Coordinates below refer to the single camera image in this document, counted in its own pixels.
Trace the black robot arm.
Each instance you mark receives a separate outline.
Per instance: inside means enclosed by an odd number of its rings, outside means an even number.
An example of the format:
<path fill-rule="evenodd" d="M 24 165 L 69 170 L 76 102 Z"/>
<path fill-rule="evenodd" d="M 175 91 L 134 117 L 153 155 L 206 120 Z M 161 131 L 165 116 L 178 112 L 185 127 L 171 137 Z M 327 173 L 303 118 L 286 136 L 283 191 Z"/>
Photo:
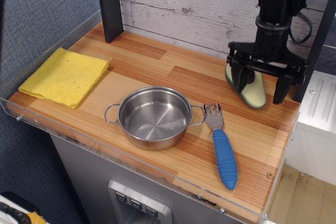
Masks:
<path fill-rule="evenodd" d="M 278 80 L 273 103 L 280 104 L 292 86 L 304 82 L 309 65 L 287 47 L 288 39 L 293 36 L 292 18 L 306 18 L 300 12 L 307 6 L 306 0 L 258 0 L 258 5 L 255 42 L 231 42 L 228 45 L 232 88 L 242 93 L 255 71 L 275 76 Z"/>

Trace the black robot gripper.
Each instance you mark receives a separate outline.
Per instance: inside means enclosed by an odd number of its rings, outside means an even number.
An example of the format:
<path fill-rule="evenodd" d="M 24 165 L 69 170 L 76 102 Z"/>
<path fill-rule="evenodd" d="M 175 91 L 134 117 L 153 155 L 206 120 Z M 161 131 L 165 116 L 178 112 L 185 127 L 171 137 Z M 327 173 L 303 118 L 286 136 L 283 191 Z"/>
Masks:
<path fill-rule="evenodd" d="M 281 104 L 292 86 L 302 84 L 306 78 L 308 61 L 287 48 L 290 23 L 272 25 L 257 24 L 255 42 L 230 42 L 227 58 L 231 66 L 233 88 L 241 93 L 255 80 L 255 72 L 279 77 L 273 103 Z"/>

